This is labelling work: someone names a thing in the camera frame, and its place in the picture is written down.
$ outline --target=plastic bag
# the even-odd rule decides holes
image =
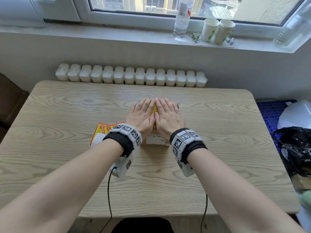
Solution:
[[[288,174],[311,176],[311,129],[285,127],[272,133]]]

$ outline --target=white paper cup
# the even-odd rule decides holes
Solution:
[[[201,40],[207,43],[210,42],[218,26],[219,21],[217,19],[212,18],[205,19],[202,34],[200,37]]]
[[[229,19],[222,19],[217,29],[214,42],[218,45],[223,44],[227,36],[235,27],[235,23]]]

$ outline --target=white radiator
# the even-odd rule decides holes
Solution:
[[[55,71],[56,77],[60,81],[86,82],[86,83],[115,83],[115,84],[135,84],[149,86],[169,86],[169,87],[204,87],[208,82],[203,72],[165,70],[137,68],[124,68],[121,66],[102,67],[96,65],[77,64],[69,66],[61,64]]]

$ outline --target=wood grain tabletop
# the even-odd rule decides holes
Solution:
[[[125,120],[142,98],[178,102],[188,128],[208,149],[284,211],[299,203],[252,94],[247,90],[103,83],[38,83],[0,145],[0,207],[89,149],[98,122]],[[205,192],[183,176],[169,147],[141,146],[124,178],[111,177],[114,217],[198,216]],[[109,217],[108,175],[80,216]],[[216,214],[209,201],[207,214]]]

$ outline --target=blue plastic basket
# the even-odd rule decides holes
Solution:
[[[285,101],[265,101],[258,102],[257,106],[261,112],[262,118],[266,123],[266,126],[270,132],[270,135],[277,130],[277,123],[279,117],[283,113],[284,109],[287,107],[286,102],[297,102],[296,100],[285,100]],[[277,147],[277,142],[274,142],[276,149],[280,153],[279,148]]]

